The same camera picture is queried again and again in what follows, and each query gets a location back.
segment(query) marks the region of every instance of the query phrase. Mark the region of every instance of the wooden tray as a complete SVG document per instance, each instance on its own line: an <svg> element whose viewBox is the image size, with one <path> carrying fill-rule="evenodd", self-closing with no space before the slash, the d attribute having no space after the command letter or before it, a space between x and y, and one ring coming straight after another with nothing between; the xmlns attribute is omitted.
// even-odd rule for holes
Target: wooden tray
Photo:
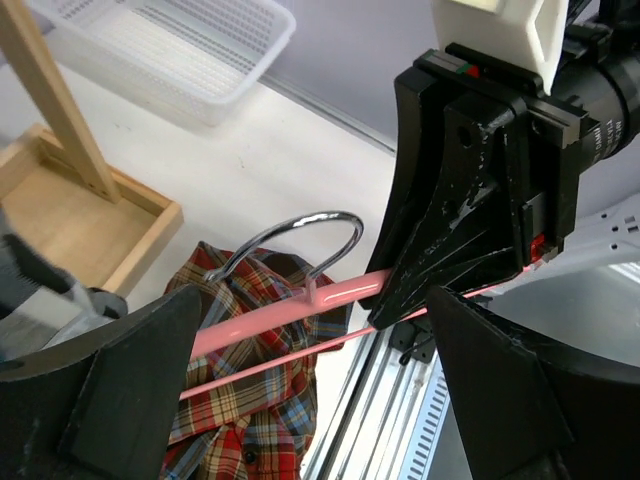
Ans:
<svg viewBox="0 0 640 480"><path fill-rule="evenodd" d="M87 286L127 295L182 224L180 206L108 167L121 198L87 188L54 134L34 125L0 152L0 201L38 252Z"/></svg>

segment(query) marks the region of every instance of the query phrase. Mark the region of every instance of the white plastic basket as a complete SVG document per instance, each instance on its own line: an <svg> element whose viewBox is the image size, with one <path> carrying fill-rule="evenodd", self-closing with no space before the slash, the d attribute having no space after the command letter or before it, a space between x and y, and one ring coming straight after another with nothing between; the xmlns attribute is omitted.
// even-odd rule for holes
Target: white plastic basket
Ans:
<svg viewBox="0 0 640 480"><path fill-rule="evenodd" d="M92 77L208 125L257 82L296 28L274 0L30 0L30 6L56 25Z"/></svg>

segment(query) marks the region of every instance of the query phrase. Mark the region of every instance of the wooden post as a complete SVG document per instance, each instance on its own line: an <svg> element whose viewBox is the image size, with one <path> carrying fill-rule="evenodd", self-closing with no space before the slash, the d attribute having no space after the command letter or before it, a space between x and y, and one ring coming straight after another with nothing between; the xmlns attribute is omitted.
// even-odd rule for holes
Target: wooden post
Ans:
<svg viewBox="0 0 640 480"><path fill-rule="evenodd" d="M0 48L86 186L118 201L120 192L102 153L22 0L0 0Z"/></svg>

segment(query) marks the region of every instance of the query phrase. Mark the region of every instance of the metal hanger hook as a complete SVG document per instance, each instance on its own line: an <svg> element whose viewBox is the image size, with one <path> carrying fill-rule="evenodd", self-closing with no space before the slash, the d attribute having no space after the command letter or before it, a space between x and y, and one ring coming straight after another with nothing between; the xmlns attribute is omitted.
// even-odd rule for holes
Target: metal hanger hook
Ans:
<svg viewBox="0 0 640 480"><path fill-rule="evenodd" d="M315 280L326 269L333 266L336 262L338 262L351 250L353 250L353 248L362 238L362 233L364 232L364 223L357 215L342 211L318 212L308 215L302 215L300 217L292 218L291 220L279 223L278 225L275 225L263 231L262 233L259 233L248 242L245 242L244 245L236 250L236 252L231 256L231 258L229 258L229 260L223 267L206 272L204 274L204 281L207 283L214 283L224 280L236 269L240 262L242 262L251 253L253 253L260 245L267 242L268 240L271 240L272 238L282 235L283 233L287 233L291 230L296 230L298 228L306 227L307 225L312 225L315 223L337 221L351 223L354 227L353 235L340 250L338 250L320 265L313 268L307 274L307 286L312 287L315 283Z"/></svg>

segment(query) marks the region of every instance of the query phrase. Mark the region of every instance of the red plaid fabric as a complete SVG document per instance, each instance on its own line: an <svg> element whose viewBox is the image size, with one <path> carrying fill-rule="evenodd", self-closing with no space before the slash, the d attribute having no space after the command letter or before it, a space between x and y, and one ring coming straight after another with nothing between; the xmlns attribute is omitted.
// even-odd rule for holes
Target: red plaid fabric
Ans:
<svg viewBox="0 0 640 480"><path fill-rule="evenodd" d="M203 328L300 293L312 268L300 257L263 249L227 281L205 284L203 274L223 266L231 254L201 242L167 287L200 287ZM329 283L326 276L318 280L320 286ZM351 306L338 308L195 359L185 388L344 335L350 314ZM315 364L311 355L181 402L161 478L299 478L316 425Z"/></svg>

